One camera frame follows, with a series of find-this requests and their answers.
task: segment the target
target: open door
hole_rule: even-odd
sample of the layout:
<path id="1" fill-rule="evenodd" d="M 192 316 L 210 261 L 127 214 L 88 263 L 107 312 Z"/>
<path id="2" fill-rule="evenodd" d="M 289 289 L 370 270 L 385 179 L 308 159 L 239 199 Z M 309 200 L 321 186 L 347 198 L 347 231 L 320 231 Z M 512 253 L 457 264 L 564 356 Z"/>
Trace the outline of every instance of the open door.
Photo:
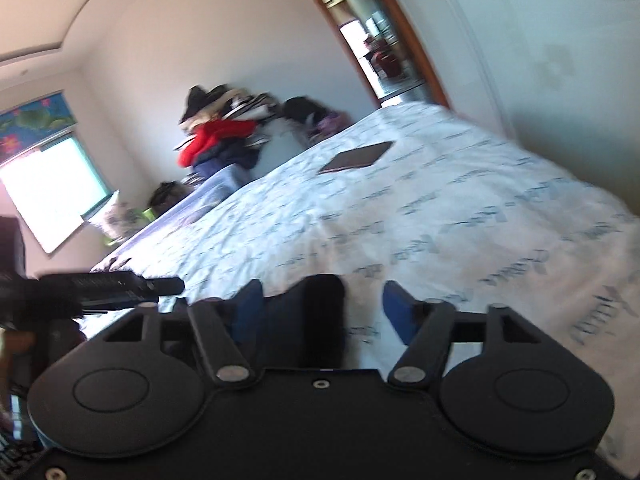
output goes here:
<path id="1" fill-rule="evenodd" d="M 379 107 L 449 101 L 397 0 L 315 0 Z"/>

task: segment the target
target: window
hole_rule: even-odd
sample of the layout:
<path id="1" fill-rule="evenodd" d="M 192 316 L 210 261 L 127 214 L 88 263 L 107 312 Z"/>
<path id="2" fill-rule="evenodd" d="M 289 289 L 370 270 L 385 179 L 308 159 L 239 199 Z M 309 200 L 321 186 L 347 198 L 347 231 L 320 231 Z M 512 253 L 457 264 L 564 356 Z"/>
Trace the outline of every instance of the window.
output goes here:
<path id="1" fill-rule="evenodd" d="M 364 45 L 364 40 L 366 40 L 369 35 L 367 31 L 362 28 L 360 22 L 347 23 L 340 29 L 340 32 L 358 59 L 365 57 L 369 53 L 369 49 Z"/>
<path id="2" fill-rule="evenodd" d="M 42 248 L 51 254 L 110 194 L 73 134 L 29 150 L 0 168 L 0 180 Z"/>

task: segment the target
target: red clothing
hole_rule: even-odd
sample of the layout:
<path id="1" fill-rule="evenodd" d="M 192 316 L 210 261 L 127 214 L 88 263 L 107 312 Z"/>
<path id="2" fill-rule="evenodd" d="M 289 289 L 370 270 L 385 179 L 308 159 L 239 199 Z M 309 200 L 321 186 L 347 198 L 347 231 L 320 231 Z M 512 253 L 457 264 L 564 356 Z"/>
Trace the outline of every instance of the red clothing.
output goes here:
<path id="1" fill-rule="evenodd" d="M 255 121 L 230 121 L 215 120 L 200 124 L 194 128 L 196 138 L 186 146 L 178 158 L 178 164 L 183 168 L 193 165 L 195 158 L 209 148 L 213 148 L 220 140 L 227 137 L 241 137 L 243 139 L 250 136 L 257 126 Z"/>

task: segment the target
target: tablet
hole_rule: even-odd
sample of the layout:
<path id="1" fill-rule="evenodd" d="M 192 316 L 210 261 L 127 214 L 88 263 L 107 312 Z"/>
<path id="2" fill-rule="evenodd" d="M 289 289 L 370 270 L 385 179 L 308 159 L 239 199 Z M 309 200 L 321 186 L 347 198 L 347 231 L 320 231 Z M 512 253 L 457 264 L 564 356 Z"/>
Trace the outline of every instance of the tablet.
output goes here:
<path id="1" fill-rule="evenodd" d="M 375 164 L 378 159 L 383 156 L 389 148 L 394 144 L 392 140 L 372 144 L 349 150 L 348 152 L 338 153 L 332 160 L 318 171 L 318 174 L 333 173 L 342 170 L 354 170 L 355 168 L 368 168 Z"/>

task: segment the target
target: patterned bedding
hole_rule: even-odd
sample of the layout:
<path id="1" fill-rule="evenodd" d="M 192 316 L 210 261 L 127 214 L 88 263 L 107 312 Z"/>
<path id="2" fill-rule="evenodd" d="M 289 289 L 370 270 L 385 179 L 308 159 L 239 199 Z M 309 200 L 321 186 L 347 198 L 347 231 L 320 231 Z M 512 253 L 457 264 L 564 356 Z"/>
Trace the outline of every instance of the patterned bedding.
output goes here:
<path id="1" fill-rule="evenodd" d="M 383 140 L 396 143 L 372 167 L 316 174 L 337 153 Z M 640 468 L 639 219 L 443 108 L 379 110 L 195 224 L 118 257 L 148 277 L 179 275 L 191 301 L 231 297 L 253 278 L 274 295 L 309 274 L 338 274 L 348 288 L 348 365 L 383 374 L 404 350 L 382 314 L 386 280 L 460 310 L 512 306 L 609 381 L 616 415 L 602 453 L 629 475 Z M 473 351 L 456 348 L 452 360 Z"/>

